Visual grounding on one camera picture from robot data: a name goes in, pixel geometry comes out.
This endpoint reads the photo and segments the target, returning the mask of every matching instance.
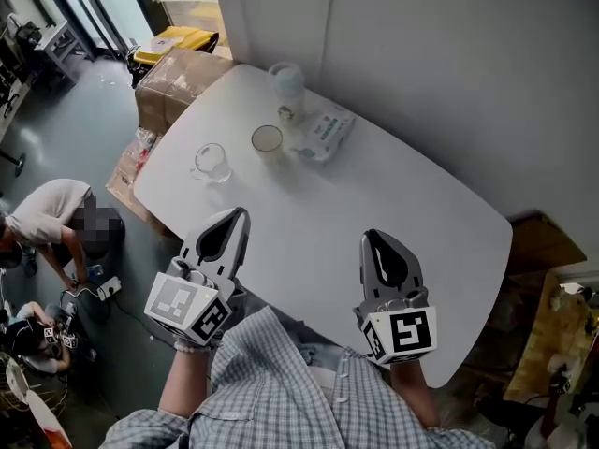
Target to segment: shirt pocket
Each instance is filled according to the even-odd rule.
[[[220,384],[206,399],[197,413],[221,421],[252,421],[256,405],[264,388],[264,373]]]

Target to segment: person in beige shirt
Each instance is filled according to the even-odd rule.
[[[0,260],[10,258],[11,253],[19,257],[14,256],[21,253],[16,242],[33,246],[43,254],[66,289],[72,291],[78,283],[87,281],[83,252],[101,257],[108,250],[108,234],[113,229],[122,231],[122,221],[118,214],[105,215],[96,209],[89,184],[66,179],[48,181],[25,198],[11,215],[0,217]],[[71,258],[77,281],[63,270]]]

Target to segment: white desk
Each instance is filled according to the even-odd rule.
[[[323,98],[309,94],[309,107]],[[352,308],[363,300],[358,248],[377,228],[420,261],[438,313],[438,349],[422,360],[427,382],[445,384],[468,355],[493,306],[511,242],[509,223],[436,164],[358,118],[323,169],[287,158],[265,167],[250,143],[278,125],[267,74],[239,65],[170,128],[134,194],[180,238],[205,218],[243,206],[252,219],[241,282],[320,334],[370,351]],[[206,184],[189,175],[197,150],[220,143],[233,175]]]

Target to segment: beige t-shirt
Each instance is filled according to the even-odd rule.
[[[7,226],[20,243],[59,244],[61,227],[90,193],[90,185],[82,181],[48,181],[7,216]]]

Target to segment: bottle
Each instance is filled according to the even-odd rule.
[[[274,94],[278,101],[277,113],[282,126],[297,126],[305,114],[304,77],[295,64],[273,65],[269,75],[274,77]]]

